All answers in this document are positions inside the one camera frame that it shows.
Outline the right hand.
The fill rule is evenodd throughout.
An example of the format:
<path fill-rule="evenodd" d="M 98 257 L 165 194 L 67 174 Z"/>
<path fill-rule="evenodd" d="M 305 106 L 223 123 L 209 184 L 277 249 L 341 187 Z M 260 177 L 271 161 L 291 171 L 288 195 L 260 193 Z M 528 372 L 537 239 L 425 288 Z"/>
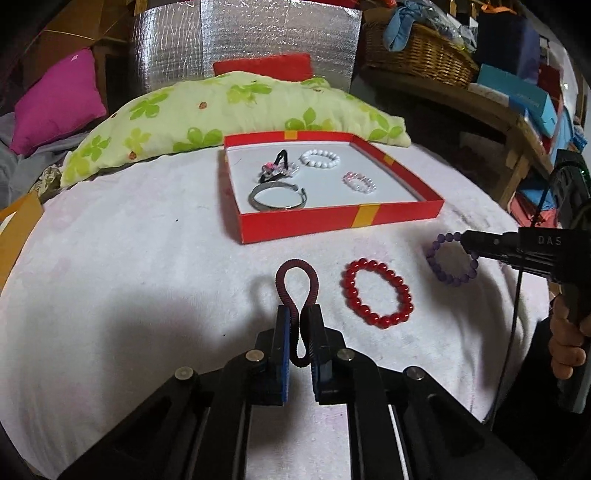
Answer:
<path fill-rule="evenodd" d="M 549 352 L 552 371 L 559 380 L 570 379 L 574 370 L 584 365 L 587 360 L 583 344 L 590 337 L 590 317 L 576 326 L 570 322 L 569 313 L 564 297 L 556 296 L 550 319 L 552 336 L 549 341 Z"/>

